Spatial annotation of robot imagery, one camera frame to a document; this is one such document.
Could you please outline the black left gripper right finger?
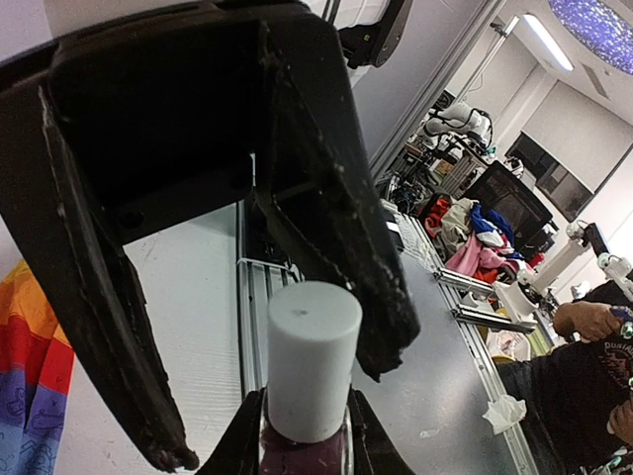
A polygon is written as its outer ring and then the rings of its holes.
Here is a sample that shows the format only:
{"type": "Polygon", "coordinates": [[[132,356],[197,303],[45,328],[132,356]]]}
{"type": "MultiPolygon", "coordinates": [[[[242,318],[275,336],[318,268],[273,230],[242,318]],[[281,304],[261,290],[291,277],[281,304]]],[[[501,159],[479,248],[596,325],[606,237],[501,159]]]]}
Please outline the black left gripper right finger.
{"type": "Polygon", "coordinates": [[[365,395],[351,389],[348,396],[351,419],[354,474],[413,475],[396,450],[365,395]]]}

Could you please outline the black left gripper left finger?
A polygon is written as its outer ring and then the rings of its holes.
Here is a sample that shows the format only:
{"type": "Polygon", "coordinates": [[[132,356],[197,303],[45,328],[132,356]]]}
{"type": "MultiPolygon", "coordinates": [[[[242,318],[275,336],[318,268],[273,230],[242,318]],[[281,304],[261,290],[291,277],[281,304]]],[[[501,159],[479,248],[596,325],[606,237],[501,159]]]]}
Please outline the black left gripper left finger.
{"type": "Polygon", "coordinates": [[[258,472],[264,390],[249,392],[197,475],[252,475],[258,472]]]}

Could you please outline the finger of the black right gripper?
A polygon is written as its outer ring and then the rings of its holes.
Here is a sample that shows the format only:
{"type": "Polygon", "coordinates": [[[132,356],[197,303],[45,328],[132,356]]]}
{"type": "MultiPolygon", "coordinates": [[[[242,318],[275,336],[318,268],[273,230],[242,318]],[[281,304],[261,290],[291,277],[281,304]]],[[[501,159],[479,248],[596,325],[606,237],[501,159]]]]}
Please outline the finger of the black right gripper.
{"type": "Polygon", "coordinates": [[[103,402],[154,468],[195,470],[136,269],[94,219],[40,86],[1,95],[1,216],[103,402]]]}
{"type": "Polygon", "coordinates": [[[369,172],[338,41],[328,33],[310,53],[267,29],[259,60],[257,205],[305,276],[350,287],[359,300],[356,357],[378,381],[401,365],[420,323],[369,172]]]}

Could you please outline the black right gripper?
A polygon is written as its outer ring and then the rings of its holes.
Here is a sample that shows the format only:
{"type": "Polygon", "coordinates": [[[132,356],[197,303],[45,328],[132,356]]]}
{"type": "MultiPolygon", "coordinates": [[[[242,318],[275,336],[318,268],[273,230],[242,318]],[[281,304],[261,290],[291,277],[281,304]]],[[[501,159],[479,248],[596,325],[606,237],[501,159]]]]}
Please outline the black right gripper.
{"type": "Polygon", "coordinates": [[[188,2],[107,21],[1,64],[1,214],[55,245],[44,126],[123,242],[240,199],[261,137],[263,53],[343,70],[336,30],[294,1],[188,2]]]}

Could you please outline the purple nail polish bottle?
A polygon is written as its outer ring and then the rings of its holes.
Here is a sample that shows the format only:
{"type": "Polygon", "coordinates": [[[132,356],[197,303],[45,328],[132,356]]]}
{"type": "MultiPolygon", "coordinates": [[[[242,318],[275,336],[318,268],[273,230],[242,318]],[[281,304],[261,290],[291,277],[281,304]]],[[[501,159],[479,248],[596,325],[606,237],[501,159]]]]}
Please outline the purple nail polish bottle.
{"type": "Polygon", "coordinates": [[[266,427],[259,438],[258,474],[352,474],[354,461],[345,427],[316,443],[298,443],[266,427]]]}

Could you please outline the white cap nail brush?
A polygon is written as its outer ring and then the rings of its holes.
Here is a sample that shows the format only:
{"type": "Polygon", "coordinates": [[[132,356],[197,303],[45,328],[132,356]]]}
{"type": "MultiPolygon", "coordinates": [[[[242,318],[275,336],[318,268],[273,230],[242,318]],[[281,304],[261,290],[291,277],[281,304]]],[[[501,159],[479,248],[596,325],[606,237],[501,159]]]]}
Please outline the white cap nail brush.
{"type": "Polygon", "coordinates": [[[305,281],[268,303],[268,418],[291,441],[318,443],[342,426],[363,312],[349,291],[305,281]]]}

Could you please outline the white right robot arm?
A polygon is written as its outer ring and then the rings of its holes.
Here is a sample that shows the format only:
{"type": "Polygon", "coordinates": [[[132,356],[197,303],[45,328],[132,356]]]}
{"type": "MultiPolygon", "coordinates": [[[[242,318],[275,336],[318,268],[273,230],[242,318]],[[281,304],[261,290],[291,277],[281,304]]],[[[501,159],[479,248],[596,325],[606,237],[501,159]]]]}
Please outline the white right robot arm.
{"type": "Polygon", "coordinates": [[[373,379],[420,331],[347,72],[381,66],[410,10],[198,1],[122,17],[1,66],[1,215],[143,457],[198,467],[126,244],[253,197],[308,277],[349,286],[373,379]]]}

